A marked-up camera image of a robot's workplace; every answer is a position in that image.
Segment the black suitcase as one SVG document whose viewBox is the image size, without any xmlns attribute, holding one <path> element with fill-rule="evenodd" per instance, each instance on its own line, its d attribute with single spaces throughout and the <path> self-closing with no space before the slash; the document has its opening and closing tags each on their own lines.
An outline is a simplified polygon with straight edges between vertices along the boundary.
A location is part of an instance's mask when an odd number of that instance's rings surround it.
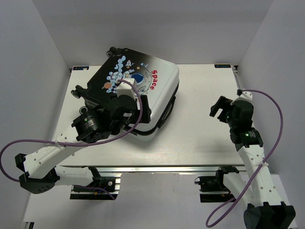
<svg viewBox="0 0 305 229">
<path fill-rule="evenodd" d="M 178 67 L 128 48 L 111 47 L 106 54 L 107 61 L 87 82 L 86 88 L 77 85 L 71 92 L 74 97 L 84 99 L 80 115 L 98 105 L 105 107 L 113 97 L 117 97 L 117 80 L 134 78 L 137 82 L 134 88 L 136 101 L 140 104 L 141 95 L 148 97 L 151 121 L 137 124 L 131 133 L 143 138 L 154 135 L 173 109 L 179 87 Z"/>
</svg>

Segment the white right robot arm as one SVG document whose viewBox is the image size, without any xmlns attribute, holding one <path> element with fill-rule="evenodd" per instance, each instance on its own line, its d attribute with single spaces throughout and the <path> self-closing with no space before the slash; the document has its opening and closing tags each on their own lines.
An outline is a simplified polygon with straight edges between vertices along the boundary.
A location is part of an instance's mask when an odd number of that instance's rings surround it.
<svg viewBox="0 0 305 229">
<path fill-rule="evenodd" d="M 264 161 L 263 140 L 253 127 L 251 94 L 235 100 L 220 96 L 210 116 L 221 110 L 218 120 L 229 125 L 230 139 L 242 159 L 249 180 L 243 181 L 234 168 L 222 169 L 215 178 L 220 190 L 231 191 L 236 203 L 245 205 L 244 224 L 248 229 L 287 229 L 296 216 L 293 206 L 285 204 Z"/>
</svg>

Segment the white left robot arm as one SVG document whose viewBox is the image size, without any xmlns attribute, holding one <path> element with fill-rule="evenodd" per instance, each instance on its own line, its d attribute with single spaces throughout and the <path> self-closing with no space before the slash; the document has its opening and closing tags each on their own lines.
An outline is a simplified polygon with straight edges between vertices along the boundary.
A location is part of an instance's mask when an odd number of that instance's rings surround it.
<svg viewBox="0 0 305 229">
<path fill-rule="evenodd" d="M 32 154 L 15 156 L 22 188 L 41 194 L 59 185 L 75 185 L 83 189 L 102 188 L 104 178 L 96 167 L 62 167 L 60 162 L 77 151 L 98 143 L 115 141 L 132 132 L 137 124 L 149 123 L 151 110 L 146 95 L 141 103 L 127 95 L 113 97 L 105 107 L 87 109 L 73 120 L 55 141 Z"/>
</svg>

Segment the blue label sticker right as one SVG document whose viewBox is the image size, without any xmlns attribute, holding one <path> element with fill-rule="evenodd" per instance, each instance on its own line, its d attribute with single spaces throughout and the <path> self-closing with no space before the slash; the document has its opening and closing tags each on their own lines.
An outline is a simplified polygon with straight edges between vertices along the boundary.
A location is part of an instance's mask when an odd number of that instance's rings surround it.
<svg viewBox="0 0 305 229">
<path fill-rule="evenodd" d="M 230 64 L 215 64 L 215 68 L 231 68 Z"/>
</svg>

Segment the blue label sticker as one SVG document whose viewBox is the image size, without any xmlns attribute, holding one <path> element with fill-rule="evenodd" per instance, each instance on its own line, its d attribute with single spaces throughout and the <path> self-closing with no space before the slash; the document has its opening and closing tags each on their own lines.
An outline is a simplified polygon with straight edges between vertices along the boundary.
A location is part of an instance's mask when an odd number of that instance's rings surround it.
<svg viewBox="0 0 305 229">
<path fill-rule="evenodd" d="M 230 64 L 215 64 L 215 68 L 231 68 Z"/>
<path fill-rule="evenodd" d="M 73 71 L 86 71 L 89 69 L 89 66 L 74 66 L 72 68 Z"/>
</svg>

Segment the blue label sticker left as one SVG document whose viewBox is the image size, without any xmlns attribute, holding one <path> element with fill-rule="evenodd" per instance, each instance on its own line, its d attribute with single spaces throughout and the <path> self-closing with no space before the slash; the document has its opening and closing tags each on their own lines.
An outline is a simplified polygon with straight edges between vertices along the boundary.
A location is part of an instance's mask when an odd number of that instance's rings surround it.
<svg viewBox="0 0 305 229">
<path fill-rule="evenodd" d="M 73 71 L 86 71 L 89 69 L 89 66 L 74 66 L 72 68 Z"/>
</svg>

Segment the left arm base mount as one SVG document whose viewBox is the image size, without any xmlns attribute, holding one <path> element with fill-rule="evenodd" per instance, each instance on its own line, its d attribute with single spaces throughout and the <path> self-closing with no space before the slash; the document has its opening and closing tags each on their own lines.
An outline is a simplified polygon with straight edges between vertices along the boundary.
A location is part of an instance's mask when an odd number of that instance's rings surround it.
<svg viewBox="0 0 305 229">
<path fill-rule="evenodd" d="M 72 186 L 72 200 L 115 200 L 120 190 L 120 177 L 101 177 L 87 188 Z"/>
</svg>

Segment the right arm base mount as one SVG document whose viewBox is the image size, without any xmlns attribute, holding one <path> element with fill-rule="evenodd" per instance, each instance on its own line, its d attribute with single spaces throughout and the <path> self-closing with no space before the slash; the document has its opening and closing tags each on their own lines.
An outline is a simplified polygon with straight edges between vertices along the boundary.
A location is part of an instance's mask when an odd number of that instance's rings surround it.
<svg viewBox="0 0 305 229">
<path fill-rule="evenodd" d="M 221 166 L 214 176 L 200 176 L 194 180 L 194 183 L 200 186 L 201 203 L 224 203 L 234 198 L 224 185 L 224 176 L 229 173 L 239 174 L 239 170 L 234 166 Z"/>
</svg>

